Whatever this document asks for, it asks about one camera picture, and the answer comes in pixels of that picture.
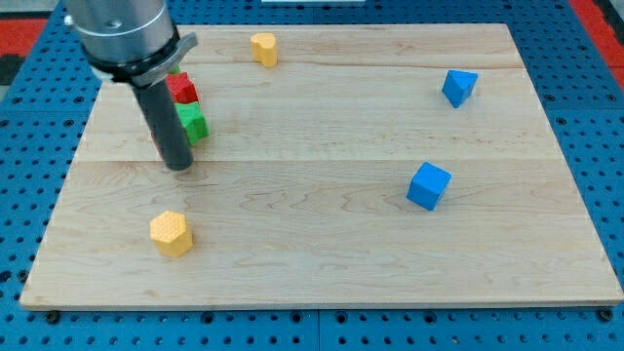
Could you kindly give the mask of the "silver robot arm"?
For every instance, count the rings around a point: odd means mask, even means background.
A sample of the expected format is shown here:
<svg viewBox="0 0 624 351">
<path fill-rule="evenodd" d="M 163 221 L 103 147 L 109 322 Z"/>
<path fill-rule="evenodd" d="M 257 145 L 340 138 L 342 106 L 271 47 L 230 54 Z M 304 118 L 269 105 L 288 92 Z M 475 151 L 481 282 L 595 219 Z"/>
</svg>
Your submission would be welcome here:
<svg viewBox="0 0 624 351">
<path fill-rule="evenodd" d="M 95 75 L 142 89 L 164 80 L 198 45 L 181 36 L 165 0 L 65 0 L 64 24 Z"/>
</svg>

